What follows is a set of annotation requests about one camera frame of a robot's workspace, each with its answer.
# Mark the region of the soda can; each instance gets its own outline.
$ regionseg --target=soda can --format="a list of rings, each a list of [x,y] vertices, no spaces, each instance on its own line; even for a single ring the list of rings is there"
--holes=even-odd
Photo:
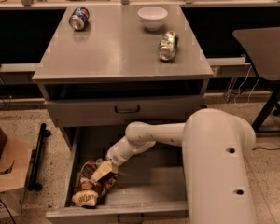
[[[174,58],[177,52],[178,39],[179,37],[175,31],[169,31],[162,37],[158,46],[161,60],[169,61]]]
[[[82,30],[90,17],[90,12],[84,7],[77,7],[69,19],[69,24],[75,30]]]

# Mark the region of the white cable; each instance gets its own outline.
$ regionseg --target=white cable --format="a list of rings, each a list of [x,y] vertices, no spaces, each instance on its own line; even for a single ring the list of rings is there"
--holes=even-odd
[[[253,86],[251,92],[249,93],[249,95],[248,95],[248,100],[247,100],[246,103],[244,103],[244,104],[242,104],[242,105],[238,105],[238,104],[236,103],[236,99],[241,95],[241,87],[245,84],[246,80],[248,79],[248,76],[249,76],[249,73],[250,73],[251,69],[252,69],[252,66],[250,66],[250,68],[249,68],[249,70],[248,70],[248,72],[247,72],[247,74],[246,74],[246,76],[245,76],[245,80],[244,80],[244,81],[242,82],[242,84],[239,86],[239,88],[238,88],[238,89],[239,89],[239,90],[238,90],[238,94],[234,97],[234,103],[235,103],[235,105],[236,105],[238,108],[244,107],[245,105],[249,104],[249,102],[250,102],[250,96],[252,95],[253,90],[255,89],[255,87],[256,87],[256,86],[258,85],[258,83],[259,83],[259,79],[258,79],[258,80],[256,81],[255,85]]]

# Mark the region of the concrete floor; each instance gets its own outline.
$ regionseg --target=concrete floor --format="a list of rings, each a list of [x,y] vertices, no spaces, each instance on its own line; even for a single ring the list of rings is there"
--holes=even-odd
[[[263,102],[251,100],[243,107],[226,104],[223,99],[207,99],[208,107],[224,110],[252,123],[263,106]],[[65,171],[68,168],[70,150],[60,131],[54,127],[48,112],[41,106],[13,105],[10,110],[0,111],[0,127],[8,137],[36,144],[40,124],[45,122],[52,132],[44,146],[38,181],[43,185],[41,191],[26,191],[23,209],[15,217],[17,224],[48,224],[45,213],[58,208],[63,195]],[[270,116],[266,123],[280,123],[279,117]],[[261,147],[280,147],[280,133],[257,134],[257,144]],[[255,150],[245,159],[246,170],[253,195],[259,224],[280,224],[280,150]],[[0,224],[12,223],[8,218]],[[187,218],[146,220],[151,224],[189,223]]]

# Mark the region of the bowl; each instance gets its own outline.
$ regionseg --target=bowl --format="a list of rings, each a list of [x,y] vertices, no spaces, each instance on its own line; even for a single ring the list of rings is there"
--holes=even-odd
[[[168,12],[161,7],[143,7],[139,9],[140,22],[149,31],[157,31],[164,24]]]

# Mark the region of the drawer handle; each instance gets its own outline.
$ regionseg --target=drawer handle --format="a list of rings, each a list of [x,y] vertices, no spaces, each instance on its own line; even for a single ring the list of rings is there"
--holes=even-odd
[[[144,214],[141,214],[140,222],[124,222],[120,220],[120,215],[118,215],[118,223],[119,224],[142,224],[144,222]]]
[[[129,114],[129,113],[137,113],[140,111],[140,105],[137,106],[136,109],[134,110],[119,110],[116,106],[114,107],[114,111],[115,113],[118,113],[118,114]]]

